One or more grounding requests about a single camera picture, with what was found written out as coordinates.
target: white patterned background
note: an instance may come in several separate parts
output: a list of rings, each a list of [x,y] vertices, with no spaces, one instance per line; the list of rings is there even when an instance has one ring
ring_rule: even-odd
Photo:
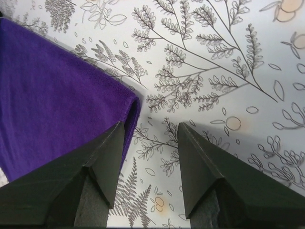
[[[179,122],[305,195],[304,0],[0,0],[0,10],[140,97],[109,227],[190,226]]]

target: botanical print surface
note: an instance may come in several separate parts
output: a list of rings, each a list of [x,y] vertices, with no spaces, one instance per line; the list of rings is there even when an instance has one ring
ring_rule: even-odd
[[[6,17],[139,95],[109,227],[190,226],[179,122],[305,195],[304,0],[0,3]]]

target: purple cloth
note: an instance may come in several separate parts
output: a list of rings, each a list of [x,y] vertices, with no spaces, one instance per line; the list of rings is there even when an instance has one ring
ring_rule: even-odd
[[[138,97],[97,68],[0,19],[0,167],[13,181],[125,122],[123,158]]]

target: leaf drawing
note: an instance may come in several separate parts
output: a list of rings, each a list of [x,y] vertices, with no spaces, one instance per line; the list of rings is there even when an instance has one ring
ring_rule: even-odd
[[[274,81],[273,90],[274,90],[276,96],[280,100],[284,101],[284,98],[285,98],[284,90],[283,90],[281,83],[278,80]]]
[[[296,90],[298,91],[304,91],[305,90],[305,85],[301,83],[293,83],[293,86]]]
[[[277,66],[277,65],[275,65],[275,64],[273,64],[273,63],[269,63],[268,65],[269,65],[269,67],[272,68],[272,69],[279,70],[279,71],[282,70],[279,66]]]
[[[217,46],[220,45],[221,42],[223,41],[223,39],[221,37],[219,37],[218,35],[214,34],[214,35],[197,35],[196,36],[196,40],[198,42],[200,42],[200,44],[204,44],[206,46]]]
[[[247,63],[250,67],[250,71],[253,73],[255,68],[264,64],[262,61],[263,57],[258,55],[262,49],[259,48],[261,44],[257,42],[257,32],[254,31],[252,24],[249,24],[246,30],[249,31],[249,34],[246,35],[247,42],[249,43],[249,45],[247,45]]]
[[[296,65],[297,70],[301,73],[301,74],[305,74],[305,65],[302,63],[298,63]]]
[[[228,23],[224,21],[219,10],[210,3],[210,0],[205,1],[208,5],[203,4],[201,7],[194,9],[192,9],[192,5],[188,4],[186,0],[181,0],[179,4],[173,0],[155,0],[156,9],[167,15],[159,21],[156,20],[153,10],[148,6],[144,5],[142,8],[134,8],[132,15],[138,22],[139,29],[135,28],[132,37],[139,43],[137,51],[148,52],[159,40],[166,43],[164,48],[166,64],[156,74],[159,82],[154,84],[157,92],[146,96],[146,102],[151,112],[157,113],[162,109],[166,109],[167,112],[174,113],[181,106],[184,108],[191,107],[196,101],[202,104],[199,105],[198,111],[211,110],[215,105],[219,104],[219,98],[247,85],[263,93],[273,101],[278,102],[275,97],[264,91],[254,74],[254,70],[264,63],[263,57],[259,55],[261,48],[254,27],[249,24],[246,28],[248,31],[246,35],[248,42],[247,53],[244,53],[231,32],[231,25],[241,21],[241,15],[249,12],[249,8],[245,5],[250,1],[233,0],[231,10],[229,10],[226,0],[219,1],[227,9]],[[177,14],[178,7],[180,7],[181,14]],[[202,55],[202,52],[190,50],[186,46],[186,31],[189,29],[190,33],[193,32],[192,18],[194,23],[199,23],[202,27],[209,27],[209,29],[213,30],[213,32],[208,34],[196,35],[196,40],[200,44],[207,46],[211,59]],[[156,23],[166,28],[169,31],[170,37],[164,37],[162,32],[158,31],[159,26],[155,26]],[[218,26],[216,26],[216,23],[222,23],[225,27],[222,33],[227,31],[232,42],[224,39],[217,30]],[[228,68],[228,64],[225,63],[226,60],[220,63],[216,61],[216,59],[230,59],[237,52],[237,57],[232,59],[233,67],[235,68],[233,72]],[[196,66],[196,64],[189,63],[189,56],[198,57],[203,63],[208,63],[209,67]],[[184,72],[185,67],[192,67],[193,71],[183,75],[176,73],[178,68],[183,69],[183,71],[177,72]],[[217,94],[210,92],[199,95],[203,87],[203,78],[209,74],[209,71],[215,69],[224,71],[221,75],[229,73],[230,78],[225,78],[225,80],[223,78],[222,80],[219,79],[219,83],[209,79],[212,89],[218,91]],[[242,80],[244,83],[239,84],[236,79]]]
[[[46,0],[44,6],[51,14],[51,27],[54,31],[67,32],[71,16],[75,13],[75,4],[67,0]]]
[[[192,14],[190,13],[190,7],[187,0],[180,1],[180,13],[182,14],[181,21],[181,35],[183,40],[191,39],[191,33],[193,32],[191,26],[194,25],[194,22],[191,21]]]
[[[212,60],[216,58],[221,59],[223,57],[228,58],[233,54],[234,48],[229,48],[225,44],[220,43],[219,45],[214,46],[214,50],[208,48],[209,53],[213,53]]]
[[[286,126],[279,122],[272,122],[272,125],[278,130],[295,130],[305,128],[305,107],[301,109],[298,104],[292,102],[291,110],[292,112],[288,112],[287,110],[283,109],[282,115],[286,120],[293,124],[292,126]]]
[[[257,107],[255,106],[250,106],[246,108],[246,112],[248,112],[249,114],[257,114],[259,112],[259,110],[257,109]]]
[[[241,61],[242,59],[239,56],[236,59],[232,59],[233,67],[236,69],[236,74],[246,79],[249,76],[248,67],[246,64],[241,64]]]
[[[20,21],[20,17],[18,16],[16,18],[16,22],[18,24],[20,24],[22,27],[27,28],[28,30],[31,31],[37,31],[39,34],[41,34],[42,36],[46,36],[49,30],[49,27],[47,26],[47,23],[44,21],[40,21],[40,18],[35,18],[32,20],[32,22],[28,21],[28,16],[29,13],[26,13],[23,16],[23,20]]]
[[[203,137],[208,140],[209,142],[213,143],[215,146],[218,146],[219,148],[227,151],[230,147],[230,143],[228,142],[223,142],[223,138],[219,137],[216,138],[214,135],[209,133],[209,131],[203,131]]]
[[[145,87],[141,79],[145,76],[146,70],[134,57],[130,57],[122,50],[119,50],[119,54],[113,54],[103,41],[99,42],[95,44],[96,48],[91,48],[95,58],[88,56],[87,49],[80,44],[76,46],[73,53],[94,66],[98,66],[99,63],[107,65],[107,68],[103,70],[121,83],[123,77],[128,77]]]
[[[219,80],[215,75],[213,76],[213,80],[209,79],[210,85],[212,88],[221,91],[222,93],[227,93],[234,88],[238,88],[237,84],[232,80],[231,77],[226,79],[223,75]]]
[[[231,25],[236,25],[243,21],[241,14],[245,14],[250,11],[249,8],[244,5],[250,1],[251,0],[234,0],[232,2],[232,8],[230,9]]]
[[[86,0],[86,2],[81,6],[84,10],[82,16],[82,22],[84,21],[84,16],[86,13],[90,13],[88,21],[95,22],[94,28],[99,27],[101,30],[105,29],[108,24],[112,26],[122,25],[127,17],[123,14],[112,14],[112,5],[118,3],[119,0],[96,0],[92,2]]]
[[[177,66],[180,68],[184,63],[186,54],[184,54],[182,50],[179,50],[177,47],[174,48],[173,45],[167,45],[164,52],[166,52],[166,55],[168,56],[165,59],[168,65]]]
[[[196,21],[201,23],[202,27],[214,26],[216,23],[216,17],[212,13],[212,9],[206,5],[203,5],[200,8],[197,8],[193,11],[193,16]]]
[[[305,161],[305,153],[282,149],[281,138],[277,135],[268,136],[267,143],[268,147],[257,144],[259,150],[263,152],[264,158],[268,160],[277,158],[280,164],[276,163],[277,166],[275,166],[272,162],[268,162],[268,168],[266,168],[254,154],[251,154],[248,162],[256,165],[261,172],[274,177],[287,187],[295,186],[305,190],[305,177],[301,170],[301,165]]]
[[[137,163],[133,158],[132,171],[128,178],[125,178],[121,173],[119,175],[114,207],[109,210],[109,215],[127,217],[130,227],[133,227],[135,220],[140,217],[143,228],[147,228],[152,222],[147,216],[147,200],[152,186],[149,185],[138,195],[137,175]]]
[[[175,14],[172,4],[176,1],[173,1],[173,0],[168,1],[170,4],[165,3],[163,0],[153,0],[153,2],[155,2],[155,5],[157,5],[157,8],[161,8],[161,12],[163,12],[164,14],[167,14],[167,15]]]

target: fern illustration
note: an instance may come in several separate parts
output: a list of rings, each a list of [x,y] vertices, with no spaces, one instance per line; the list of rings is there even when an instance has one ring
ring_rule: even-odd
[[[91,48],[94,51],[95,58],[88,56],[86,47],[81,44],[76,45],[72,53],[96,67],[98,67],[99,63],[109,66],[110,68],[104,68],[103,71],[121,83],[123,77],[128,77],[145,87],[141,79],[148,74],[147,70],[144,70],[134,57],[130,57],[122,50],[119,50],[119,54],[113,54],[103,41],[99,42],[101,46],[100,44],[95,44],[96,48]]]
[[[231,77],[226,79],[223,75],[221,76],[221,80],[214,75],[213,79],[209,79],[209,82],[213,89],[221,91],[222,93],[227,93],[234,88],[238,88],[237,84]]]
[[[147,199],[151,191],[151,185],[137,195],[137,175],[137,163],[134,157],[132,171],[128,178],[124,180],[123,174],[120,173],[119,175],[114,207],[109,210],[109,215],[127,217],[131,228],[134,226],[135,220],[140,217],[143,227],[147,228],[148,224],[152,222],[147,217]]]
[[[176,2],[176,0],[170,0],[169,3],[165,3],[163,0],[153,0],[155,4],[158,6],[157,8],[161,8],[161,12],[167,15],[174,15],[175,12],[173,10],[172,4]]]
[[[196,21],[201,23],[202,27],[214,26],[216,23],[216,17],[212,13],[212,9],[206,5],[203,5],[200,8],[197,8],[193,12],[194,18]]]
[[[236,69],[236,74],[241,75],[244,79],[249,76],[249,71],[246,64],[240,64],[242,59],[238,56],[236,59],[232,59],[233,67]]]
[[[66,33],[70,18],[75,13],[75,4],[68,0],[46,0],[44,5],[46,11],[51,14],[51,27],[54,31]]]
[[[196,40],[200,42],[200,44],[204,44],[206,46],[216,46],[220,45],[223,39],[219,37],[218,35],[204,35],[199,34],[196,36]]]
[[[44,21],[40,21],[40,18],[35,18],[32,20],[32,22],[28,22],[28,16],[29,13],[26,13],[23,16],[23,20],[20,21],[20,17],[18,16],[16,18],[16,22],[20,24],[22,27],[27,28],[28,30],[31,31],[37,31],[39,34],[42,36],[46,36],[49,30],[49,27],[47,26],[47,23]]]
[[[182,40],[191,39],[191,33],[193,32],[191,26],[194,25],[194,22],[191,20],[192,14],[190,13],[190,7],[187,0],[180,1],[180,13],[182,14],[182,21],[181,21],[181,35]]]
[[[240,17],[241,14],[245,14],[250,11],[248,7],[244,6],[248,2],[251,2],[251,0],[235,0],[232,2],[232,8],[230,9],[230,25],[236,25],[243,21],[243,19]]]
[[[247,45],[247,63],[249,64],[250,71],[253,74],[255,68],[264,64],[262,61],[263,56],[258,55],[262,49],[259,48],[261,44],[257,41],[257,32],[254,31],[252,24],[249,24],[246,30],[249,31],[249,34],[246,35],[247,42],[249,43],[249,45]]]
[[[214,50],[208,48],[208,52],[213,53],[212,60],[215,60],[216,58],[221,59],[223,57],[228,58],[229,56],[233,55],[233,50],[234,48],[228,48],[222,43],[215,45]]]
[[[179,44],[176,39],[172,40],[168,37],[163,37],[161,33],[155,27],[157,23],[152,10],[147,6],[143,6],[142,9],[134,8],[132,13],[133,18],[137,20],[142,30],[137,28],[134,30],[132,37],[136,42],[139,42],[138,51],[148,52],[153,46],[156,45],[158,40],[166,42],[164,51],[166,52],[165,62],[167,66],[163,66],[155,75],[159,79],[159,83],[156,83],[157,94],[150,94],[146,97],[146,102],[149,104],[151,112],[158,112],[161,109],[166,109],[167,112],[175,112],[182,105],[184,108],[192,106],[193,102],[197,101],[202,103],[199,106],[198,111],[206,111],[214,108],[219,104],[219,99],[226,96],[241,87],[246,85],[254,88],[255,90],[263,93],[271,98],[273,101],[278,102],[273,96],[264,91],[256,80],[254,75],[254,69],[261,66],[264,62],[262,57],[259,56],[261,49],[260,43],[257,39],[257,33],[254,28],[249,25],[247,30],[249,34],[246,35],[246,39],[249,42],[247,45],[247,53],[244,53],[236,41],[233,33],[231,32],[231,25],[236,25],[242,21],[241,16],[248,13],[250,10],[246,7],[246,4],[251,0],[234,0],[232,2],[232,8],[229,9],[228,1],[219,1],[220,4],[225,5],[227,9],[227,21],[220,16],[218,10],[214,7],[210,0],[205,0],[205,3],[199,8],[193,10],[190,9],[190,5],[187,1],[181,0],[179,4],[177,1],[172,0],[154,0],[156,8],[167,15],[166,18],[162,18],[160,23],[162,26],[169,30],[169,34],[181,37],[181,43]],[[176,14],[176,8],[180,6],[180,15]],[[185,21],[181,21],[178,18],[182,16]],[[196,40],[207,46],[207,51],[211,53],[211,58],[207,58],[201,54],[191,51],[185,44],[185,29],[188,28],[188,35],[191,36],[193,22],[191,19],[200,23],[202,27],[210,27],[214,32],[209,34],[197,34]],[[229,42],[227,39],[218,32],[216,23],[222,23],[226,28],[228,35],[231,37]],[[230,59],[233,54],[238,53],[237,58]],[[196,66],[188,62],[188,56],[196,56],[205,63],[208,63],[210,67]],[[233,62],[234,71],[228,68],[226,63],[218,63],[216,59],[228,59]],[[176,68],[185,68],[186,66],[192,67],[189,74],[177,75],[175,73]],[[209,71],[214,69],[223,70],[225,74],[230,74],[230,78],[220,83],[209,80],[212,90],[216,90],[221,93],[208,92],[204,95],[198,95],[203,87],[203,79],[205,75],[208,75]]]

